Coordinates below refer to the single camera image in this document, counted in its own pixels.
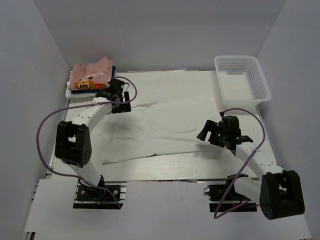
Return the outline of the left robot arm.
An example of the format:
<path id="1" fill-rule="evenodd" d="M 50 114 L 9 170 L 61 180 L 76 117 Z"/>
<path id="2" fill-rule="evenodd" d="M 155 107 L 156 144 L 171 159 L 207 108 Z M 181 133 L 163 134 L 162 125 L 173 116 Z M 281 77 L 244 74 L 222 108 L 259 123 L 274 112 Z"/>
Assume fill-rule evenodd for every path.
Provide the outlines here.
<path id="1" fill-rule="evenodd" d="M 89 186 L 88 193 L 96 200 L 105 196 L 106 187 L 104 177 L 91 162 L 91 132 L 107 115 L 132 110 L 129 92 L 124 90 L 130 84 L 123 76 L 111 78 L 108 87 L 99 91 L 78 116 L 57 125 L 55 157 L 73 169 L 75 177 Z"/>

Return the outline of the white printed t shirt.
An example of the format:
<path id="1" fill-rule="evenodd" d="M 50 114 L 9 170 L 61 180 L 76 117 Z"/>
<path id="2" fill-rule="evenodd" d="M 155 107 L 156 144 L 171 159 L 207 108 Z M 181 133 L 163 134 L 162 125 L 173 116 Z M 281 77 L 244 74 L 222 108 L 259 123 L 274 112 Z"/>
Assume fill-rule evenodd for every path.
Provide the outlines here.
<path id="1" fill-rule="evenodd" d="M 217 151 L 218 146 L 197 139 L 208 120 L 220 120 L 211 95 L 138 104 L 130 112 L 108 115 L 98 134 L 101 164 Z"/>

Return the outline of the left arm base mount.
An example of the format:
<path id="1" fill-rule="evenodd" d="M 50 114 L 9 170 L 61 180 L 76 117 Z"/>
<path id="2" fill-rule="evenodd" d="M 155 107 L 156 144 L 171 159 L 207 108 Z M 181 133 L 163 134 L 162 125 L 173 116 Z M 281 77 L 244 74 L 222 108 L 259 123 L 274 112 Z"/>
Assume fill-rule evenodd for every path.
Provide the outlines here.
<path id="1" fill-rule="evenodd" d="M 82 180 L 78 180 L 73 208 L 88 210 L 120 210 L 125 201 L 127 183 L 105 182 L 104 187 L 111 191 L 120 207 L 109 192 L 93 188 L 86 185 Z"/>

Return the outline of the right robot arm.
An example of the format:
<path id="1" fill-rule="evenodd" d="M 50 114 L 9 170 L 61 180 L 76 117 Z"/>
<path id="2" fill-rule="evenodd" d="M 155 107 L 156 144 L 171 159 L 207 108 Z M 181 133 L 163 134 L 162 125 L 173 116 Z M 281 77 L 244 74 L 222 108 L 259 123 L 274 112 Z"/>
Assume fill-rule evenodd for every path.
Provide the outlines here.
<path id="1" fill-rule="evenodd" d="M 226 214 L 225 211 L 219 213 L 226 199 L 239 200 L 230 211 L 254 202 L 268 220 L 304 214 L 305 203 L 298 173 L 283 169 L 259 151 L 254 141 L 242 134 L 236 116 L 223 116 L 219 122 L 207 120 L 197 139 L 208 140 L 214 146 L 229 150 L 244 162 L 244 168 L 249 167 L 257 177 L 252 179 L 241 171 L 230 175 L 223 193 L 209 186 L 211 200 L 219 201 L 214 211 L 215 219 Z"/>

